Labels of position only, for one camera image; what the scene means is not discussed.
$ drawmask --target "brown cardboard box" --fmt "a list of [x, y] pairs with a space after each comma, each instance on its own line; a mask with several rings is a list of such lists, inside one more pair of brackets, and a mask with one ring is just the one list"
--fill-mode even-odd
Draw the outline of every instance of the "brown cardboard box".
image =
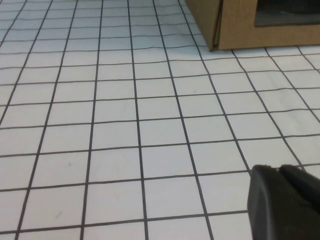
[[258, 0], [186, 0], [210, 49], [320, 44], [320, 24], [255, 27]]

